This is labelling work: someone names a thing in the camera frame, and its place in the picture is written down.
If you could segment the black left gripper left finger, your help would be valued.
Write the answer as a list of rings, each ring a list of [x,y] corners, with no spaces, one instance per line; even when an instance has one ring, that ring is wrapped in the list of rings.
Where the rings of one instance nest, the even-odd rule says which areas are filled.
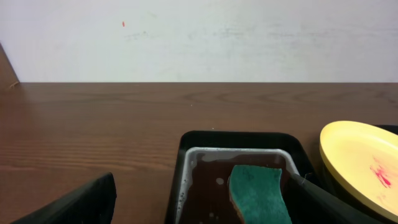
[[[116,198],[114,177],[108,172],[13,224],[110,224]]]

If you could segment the green scrub sponge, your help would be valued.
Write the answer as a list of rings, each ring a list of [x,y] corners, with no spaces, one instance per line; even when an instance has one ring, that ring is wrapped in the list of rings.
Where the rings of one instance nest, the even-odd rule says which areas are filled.
[[[233,167],[229,197],[244,224],[292,224],[280,189],[281,178],[282,169]]]

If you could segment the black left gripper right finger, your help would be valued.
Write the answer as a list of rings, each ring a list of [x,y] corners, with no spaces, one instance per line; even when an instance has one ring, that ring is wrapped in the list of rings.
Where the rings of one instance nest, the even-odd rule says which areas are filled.
[[[381,224],[297,174],[287,180],[287,210],[293,224]]]

